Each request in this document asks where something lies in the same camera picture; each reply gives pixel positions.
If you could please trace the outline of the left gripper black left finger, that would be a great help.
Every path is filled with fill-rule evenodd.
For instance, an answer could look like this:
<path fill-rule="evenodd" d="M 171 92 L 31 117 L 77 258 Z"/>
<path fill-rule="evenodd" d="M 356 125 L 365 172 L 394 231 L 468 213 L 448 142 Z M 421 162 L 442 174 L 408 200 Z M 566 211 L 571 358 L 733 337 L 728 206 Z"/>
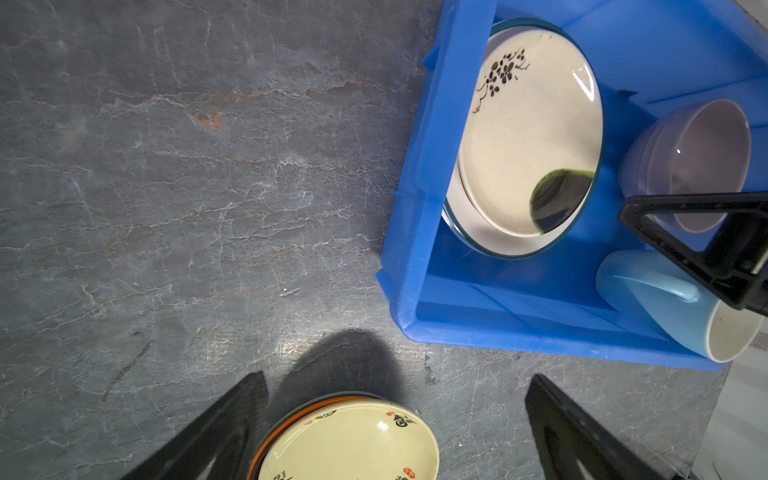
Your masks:
<path fill-rule="evenodd" d="M 264 373 L 246 375 L 126 479 L 244 479 L 268 400 Z"/>

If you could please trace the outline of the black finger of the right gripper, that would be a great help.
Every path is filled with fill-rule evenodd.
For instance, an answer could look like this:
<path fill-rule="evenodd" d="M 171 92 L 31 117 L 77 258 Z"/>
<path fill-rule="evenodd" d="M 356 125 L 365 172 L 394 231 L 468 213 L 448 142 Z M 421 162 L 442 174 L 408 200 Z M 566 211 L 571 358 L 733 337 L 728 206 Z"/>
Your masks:
<path fill-rule="evenodd" d="M 661 226 L 670 214 L 722 215 L 706 240 L 684 242 Z M 634 196 L 618 220 L 736 310 L 767 314 L 767 193 Z"/>

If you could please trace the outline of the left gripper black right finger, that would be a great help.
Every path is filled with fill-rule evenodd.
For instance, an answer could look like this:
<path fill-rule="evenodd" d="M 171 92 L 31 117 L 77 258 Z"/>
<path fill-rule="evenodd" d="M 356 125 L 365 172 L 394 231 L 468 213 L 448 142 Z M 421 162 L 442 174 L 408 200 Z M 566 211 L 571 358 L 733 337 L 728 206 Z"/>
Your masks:
<path fill-rule="evenodd" d="M 531 378 L 525 406 L 546 479 L 661 477 L 545 375 Z"/>

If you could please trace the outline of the cream ceramic mug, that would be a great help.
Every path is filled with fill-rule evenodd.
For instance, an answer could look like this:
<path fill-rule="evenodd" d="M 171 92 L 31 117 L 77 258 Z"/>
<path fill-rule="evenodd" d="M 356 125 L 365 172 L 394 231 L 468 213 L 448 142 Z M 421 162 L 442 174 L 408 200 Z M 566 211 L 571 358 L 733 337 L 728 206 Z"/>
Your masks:
<path fill-rule="evenodd" d="M 610 253 L 598 267 L 595 285 L 603 300 L 628 319 L 656 325 L 716 363 L 742 354 L 765 320 L 730 307 L 656 251 Z"/>

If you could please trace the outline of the lilac ceramic bowl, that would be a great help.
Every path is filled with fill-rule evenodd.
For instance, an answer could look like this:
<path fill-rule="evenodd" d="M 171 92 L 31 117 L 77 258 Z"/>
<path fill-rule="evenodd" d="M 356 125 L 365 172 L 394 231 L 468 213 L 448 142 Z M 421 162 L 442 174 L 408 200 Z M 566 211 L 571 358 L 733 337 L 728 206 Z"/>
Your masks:
<path fill-rule="evenodd" d="M 742 108 L 716 99 L 678 110 L 648 127 L 618 167 L 624 197 L 737 193 L 751 159 Z"/>

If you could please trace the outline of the blue plastic bin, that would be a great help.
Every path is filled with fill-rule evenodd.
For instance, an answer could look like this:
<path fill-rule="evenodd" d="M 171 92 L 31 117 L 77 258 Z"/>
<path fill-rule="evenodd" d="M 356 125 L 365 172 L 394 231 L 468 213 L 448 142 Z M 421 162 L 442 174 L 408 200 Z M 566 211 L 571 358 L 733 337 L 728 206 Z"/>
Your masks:
<path fill-rule="evenodd" d="M 658 120 L 730 99 L 767 193 L 767 27 L 734 1 L 447 1 L 377 278 L 410 339 L 718 370 L 598 294 L 618 167 Z M 684 242 L 714 214 L 666 214 Z"/>

